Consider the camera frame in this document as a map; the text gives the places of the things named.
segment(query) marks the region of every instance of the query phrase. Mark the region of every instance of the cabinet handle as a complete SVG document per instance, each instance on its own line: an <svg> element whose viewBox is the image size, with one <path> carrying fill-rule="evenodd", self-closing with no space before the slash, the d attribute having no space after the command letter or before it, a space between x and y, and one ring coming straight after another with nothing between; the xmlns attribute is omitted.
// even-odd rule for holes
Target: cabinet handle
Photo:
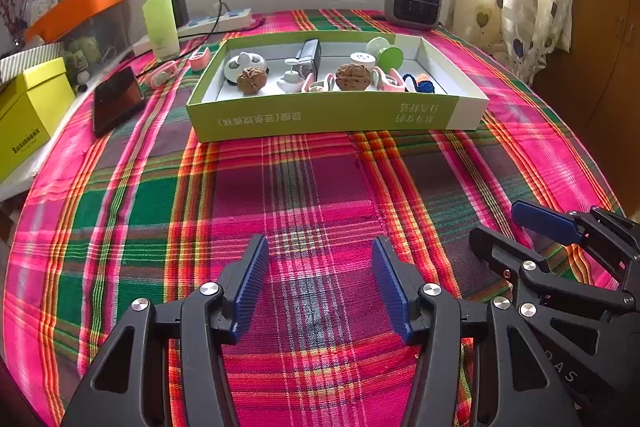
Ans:
<svg viewBox="0 0 640 427"><path fill-rule="evenodd" d="M634 26L631 25L631 27L629 28L629 33L626 36L626 47L629 47L629 44L631 44L631 35L633 35L634 33Z"/></svg>
<svg viewBox="0 0 640 427"><path fill-rule="evenodd" d="M618 23L616 24L616 39L620 38L620 32L622 31L622 26L624 25L625 18L618 17Z"/></svg>

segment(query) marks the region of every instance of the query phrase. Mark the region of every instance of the green bottle cap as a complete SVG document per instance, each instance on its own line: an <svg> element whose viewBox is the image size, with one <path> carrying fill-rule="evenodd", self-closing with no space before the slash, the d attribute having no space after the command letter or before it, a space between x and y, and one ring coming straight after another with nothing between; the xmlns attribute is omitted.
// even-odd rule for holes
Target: green bottle cap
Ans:
<svg viewBox="0 0 640 427"><path fill-rule="evenodd" d="M400 48L390 46L380 52L378 55L377 65L386 74L389 74L389 70L394 68L399 69L404 62L404 54Z"/></svg>

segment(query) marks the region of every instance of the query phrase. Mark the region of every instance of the tablecloth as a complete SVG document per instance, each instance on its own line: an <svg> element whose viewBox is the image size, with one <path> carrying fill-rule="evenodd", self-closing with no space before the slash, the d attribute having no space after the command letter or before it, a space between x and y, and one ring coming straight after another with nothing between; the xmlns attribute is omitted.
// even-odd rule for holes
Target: tablecloth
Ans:
<svg viewBox="0 0 640 427"><path fill-rule="evenodd" d="M293 10L251 33L416 32L362 10ZM198 75L147 91L144 111L92 133L92 97L70 120L20 216L4 293L11 374L49 425L131 301L183 298L215 280L253 233L270 265L249 332L225 347L241 425L398 425L417 348L390 327L370 266L386 234L401 259L455 296L505 282L470 252L482 223L542 252L565 277L614 287L577 247L516 226L520 198L558 210L620 211L574 134L527 86L443 29L424 36L489 97L478 130L336 132L198 143L185 103ZM133 63L136 71L150 57ZM457 425L470 414L471 341ZM172 417L184 424L178 354Z"/></svg>

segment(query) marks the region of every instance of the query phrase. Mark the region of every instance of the smartphone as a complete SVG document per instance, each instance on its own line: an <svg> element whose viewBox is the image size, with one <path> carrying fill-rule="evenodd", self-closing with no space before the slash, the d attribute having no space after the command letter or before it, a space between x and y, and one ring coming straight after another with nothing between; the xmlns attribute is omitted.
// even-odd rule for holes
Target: smartphone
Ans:
<svg viewBox="0 0 640 427"><path fill-rule="evenodd" d="M125 123L143 107L145 107L145 95L140 90L131 67L112 74L95 88L95 137L104 136Z"/></svg>

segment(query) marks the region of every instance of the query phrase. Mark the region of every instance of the orange basket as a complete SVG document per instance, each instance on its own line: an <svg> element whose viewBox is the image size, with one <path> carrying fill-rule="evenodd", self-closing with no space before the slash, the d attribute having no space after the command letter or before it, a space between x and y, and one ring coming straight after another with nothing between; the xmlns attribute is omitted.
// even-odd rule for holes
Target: orange basket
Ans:
<svg viewBox="0 0 640 427"><path fill-rule="evenodd" d="M27 28L25 40L39 35L46 44L81 25L85 20L124 0L63 0Z"/></svg>

